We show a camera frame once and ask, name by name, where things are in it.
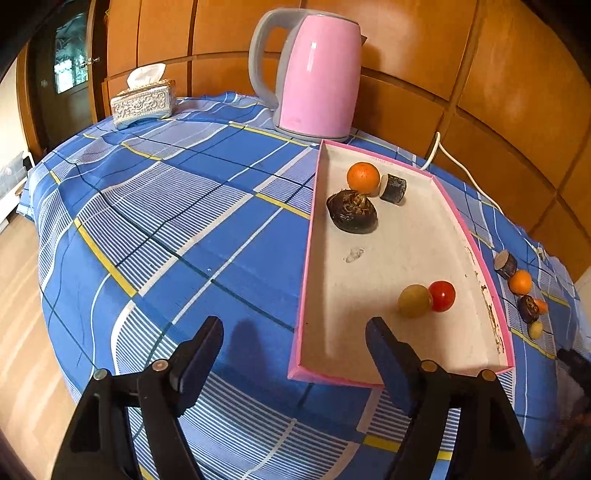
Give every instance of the tissue box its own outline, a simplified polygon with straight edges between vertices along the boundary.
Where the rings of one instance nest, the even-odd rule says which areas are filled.
[[[137,120],[167,118],[173,114],[176,103],[174,80],[160,80],[123,90],[111,100],[111,112],[115,126],[121,130]]]

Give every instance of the tray rim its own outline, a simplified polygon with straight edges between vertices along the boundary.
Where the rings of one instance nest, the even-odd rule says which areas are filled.
[[[316,170],[314,172],[314,190],[312,193],[312,210],[310,214],[309,226],[308,226],[308,239],[306,242],[306,260],[304,264],[304,274],[302,280],[302,287],[301,287],[301,294],[300,294],[300,304],[298,307],[298,315],[297,321],[294,329],[294,338],[291,344],[291,353],[290,353],[290,360],[287,370],[287,378],[291,380],[299,380],[299,381],[307,381],[313,383],[323,383],[323,384],[332,384],[332,385],[343,385],[343,386],[351,386],[351,387],[365,387],[365,388],[375,388],[375,387],[383,387],[383,384],[371,384],[365,382],[355,382],[351,380],[347,380],[346,378],[336,377],[332,375],[324,375],[316,373],[308,368],[302,366],[301,364],[301,344],[303,341],[303,322],[304,322],[304,305],[306,303],[306,287],[308,282],[308,267],[310,263],[310,246],[311,246],[311,239],[312,239],[312,226],[314,224],[314,205],[316,204],[316,181],[317,181],[317,174],[318,174],[318,167],[320,164],[320,153],[322,152],[322,148],[325,145],[330,145],[332,147],[342,148],[344,150],[351,150],[357,153],[362,153],[365,155],[369,155],[370,157],[375,157],[380,160],[384,160],[390,163],[393,163],[397,166],[407,168],[411,171],[416,173],[420,173],[425,177],[429,178],[439,189],[439,192],[443,196],[443,199],[449,205],[452,210],[456,221],[460,225],[464,236],[468,241],[468,245],[472,250],[472,255],[476,259],[478,263],[478,267],[480,268],[480,272],[484,278],[486,286],[488,287],[489,294],[491,295],[493,308],[495,309],[496,317],[499,322],[499,327],[501,328],[501,336],[503,338],[503,344],[505,345],[505,355],[507,357],[507,368],[498,371],[496,374],[501,375],[508,371],[511,371],[515,368],[515,352],[513,349],[513,340],[511,338],[511,331],[509,330],[509,326],[507,323],[507,319],[505,316],[505,310],[502,307],[501,298],[496,290],[495,284],[493,282],[492,276],[488,267],[486,266],[486,262],[484,257],[482,256],[482,252],[478,248],[474,238],[472,237],[472,233],[470,229],[467,227],[466,222],[462,218],[460,211],[457,209],[455,203],[453,202],[452,198],[447,193],[446,189],[443,187],[437,176],[433,173],[430,173],[425,170],[420,170],[419,168],[408,165],[403,163],[399,160],[394,158],[386,157],[385,155],[381,155],[364,148],[355,147],[354,145],[347,145],[343,143],[339,143],[333,140],[322,140],[319,145],[318,149],[318,156],[316,161]]]

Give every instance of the cherry tomato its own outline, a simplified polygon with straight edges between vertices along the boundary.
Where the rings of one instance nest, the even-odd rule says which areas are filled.
[[[449,310],[456,301],[456,289],[445,280],[437,280],[429,286],[429,292],[433,297],[434,312],[445,312]]]

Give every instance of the table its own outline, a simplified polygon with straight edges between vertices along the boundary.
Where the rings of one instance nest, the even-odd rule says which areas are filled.
[[[407,164],[424,160],[353,130],[348,142]],[[179,99],[170,119],[117,131],[108,118],[49,153],[18,211],[35,222],[39,282],[54,350],[75,400],[97,368],[123,374],[168,358],[208,315],[225,342],[195,407],[180,419],[208,479],[382,478],[408,419],[382,389],[286,378],[303,273],[318,145],[271,129],[256,98]],[[587,357],[591,338],[566,269],[471,187],[436,166],[491,270],[514,343],[501,375],[532,454],[550,448],[580,392],[557,348]],[[527,336],[492,269],[509,249],[549,303]],[[138,410],[142,472],[156,478]],[[450,411],[433,478],[444,478]]]

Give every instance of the gray kettle handle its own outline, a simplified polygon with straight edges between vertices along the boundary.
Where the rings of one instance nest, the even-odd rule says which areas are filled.
[[[277,95],[267,88],[262,79],[262,57],[265,43],[271,30],[275,27],[292,30],[309,14],[310,10],[305,8],[276,8],[262,16],[252,35],[251,47],[248,51],[248,76],[256,95],[271,110],[277,109],[279,101]]]

